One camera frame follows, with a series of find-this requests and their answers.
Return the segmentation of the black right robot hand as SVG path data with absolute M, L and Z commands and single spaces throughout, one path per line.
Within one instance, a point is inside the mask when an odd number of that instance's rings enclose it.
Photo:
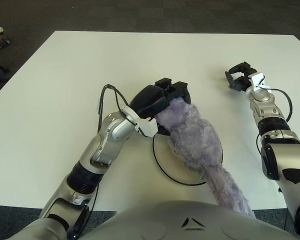
M 249 63 L 244 61 L 230 68 L 228 71 L 225 71 L 225 76 L 231 89 L 245 92 L 252 86 L 249 81 L 249 75 L 255 74 L 256 72 L 256 69 L 252 68 Z M 242 73 L 243 75 L 234 79 L 232 75 L 236 73 Z

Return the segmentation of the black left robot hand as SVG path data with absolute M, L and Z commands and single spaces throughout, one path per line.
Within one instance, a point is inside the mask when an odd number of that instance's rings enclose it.
M 156 134 L 169 136 L 172 129 L 198 117 L 198 110 L 191 104 L 188 84 L 172 83 L 170 78 L 143 88 L 129 106 L 141 119 L 150 122 L 151 138 Z

